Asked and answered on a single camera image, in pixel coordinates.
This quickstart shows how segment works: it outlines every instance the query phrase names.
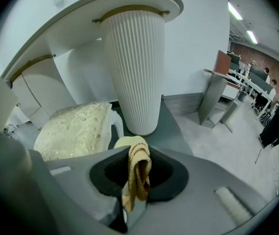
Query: hanging cord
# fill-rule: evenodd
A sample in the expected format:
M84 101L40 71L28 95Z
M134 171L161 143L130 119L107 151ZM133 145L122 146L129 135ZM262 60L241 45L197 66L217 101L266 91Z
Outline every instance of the hanging cord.
M35 131L33 131L34 127L35 127L35 124L33 124L32 133L34 133L34 132L36 132L38 130L38 128L37 128Z

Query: white shirt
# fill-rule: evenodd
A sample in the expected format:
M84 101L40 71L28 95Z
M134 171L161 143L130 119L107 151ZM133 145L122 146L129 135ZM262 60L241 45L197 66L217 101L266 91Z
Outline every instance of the white shirt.
M270 91L269 96L270 96L270 98L272 98L272 100L275 98L276 90L274 88Z

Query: white curved shelf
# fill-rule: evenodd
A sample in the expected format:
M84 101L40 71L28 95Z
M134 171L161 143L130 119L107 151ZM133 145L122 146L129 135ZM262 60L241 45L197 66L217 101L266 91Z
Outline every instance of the white curved shelf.
M176 18L183 10L181 0L86 0L85 4L77 3L71 11L64 9L55 16L55 22L43 25L25 43L17 55L9 63L2 77L9 79L28 61L43 55L60 56L71 49L101 37L98 23L92 20L101 18L106 12L125 5L147 5L160 11L170 11L164 15L168 22Z

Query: white ceiling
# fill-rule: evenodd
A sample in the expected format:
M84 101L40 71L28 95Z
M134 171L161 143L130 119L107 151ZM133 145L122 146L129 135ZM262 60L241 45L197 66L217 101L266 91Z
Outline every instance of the white ceiling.
M230 39L258 49L279 61L279 15L267 0L229 0L243 20L230 14ZM247 34L251 30L258 44Z

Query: cream patterned cushion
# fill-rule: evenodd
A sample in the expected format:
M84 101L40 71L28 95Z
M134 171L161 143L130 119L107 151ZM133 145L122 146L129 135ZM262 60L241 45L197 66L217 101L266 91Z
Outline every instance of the cream patterned cushion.
M34 150L39 151L43 159L48 161L85 156L107 149L108 145L103 147L101 140L107 139L108 144L110 142L110 112L111 104L108 102L94 102L59 110L41 130Z

